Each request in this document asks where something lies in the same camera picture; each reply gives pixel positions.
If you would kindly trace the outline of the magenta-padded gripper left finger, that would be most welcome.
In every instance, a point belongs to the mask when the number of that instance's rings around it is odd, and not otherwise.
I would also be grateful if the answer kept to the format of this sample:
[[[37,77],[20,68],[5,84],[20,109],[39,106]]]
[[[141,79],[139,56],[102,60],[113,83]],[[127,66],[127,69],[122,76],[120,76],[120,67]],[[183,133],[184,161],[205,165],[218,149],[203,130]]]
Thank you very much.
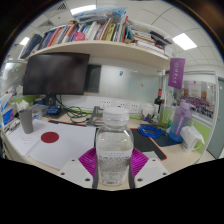
[[[59,171],[58,176],[78,186],[96,189],[98,186],[96,149],[88,150],[78,159],[69,160]]]

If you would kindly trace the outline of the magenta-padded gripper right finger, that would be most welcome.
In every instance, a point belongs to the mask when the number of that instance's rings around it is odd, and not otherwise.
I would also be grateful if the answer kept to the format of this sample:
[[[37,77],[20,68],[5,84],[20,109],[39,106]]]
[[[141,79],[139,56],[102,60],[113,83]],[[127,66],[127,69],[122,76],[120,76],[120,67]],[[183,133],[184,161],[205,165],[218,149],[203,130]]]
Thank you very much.
[[[168,174],[169,172],[159,159],[155,157],[148,158],[139,150],[133,149],[128,177],[131,189],[146,186]]]

